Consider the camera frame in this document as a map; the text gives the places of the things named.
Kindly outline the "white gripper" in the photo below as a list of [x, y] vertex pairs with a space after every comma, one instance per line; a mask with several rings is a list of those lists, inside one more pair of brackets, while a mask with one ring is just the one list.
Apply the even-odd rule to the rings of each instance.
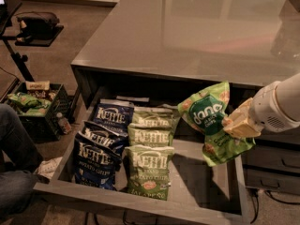
[[262, 130], [283, 132], [300, 126], [298, 80], [275, 81], [261, 88], [223, 121], [223, 130], [234, 138], [254, 138]]

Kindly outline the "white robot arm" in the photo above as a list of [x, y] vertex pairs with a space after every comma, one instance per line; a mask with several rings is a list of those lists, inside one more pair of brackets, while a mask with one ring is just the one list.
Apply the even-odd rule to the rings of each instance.
[[234, 138], [254, 138], [264, 129], [282, 132], [300, 126], [300, 74], [261, 88], [235, 109], [224, 130]]

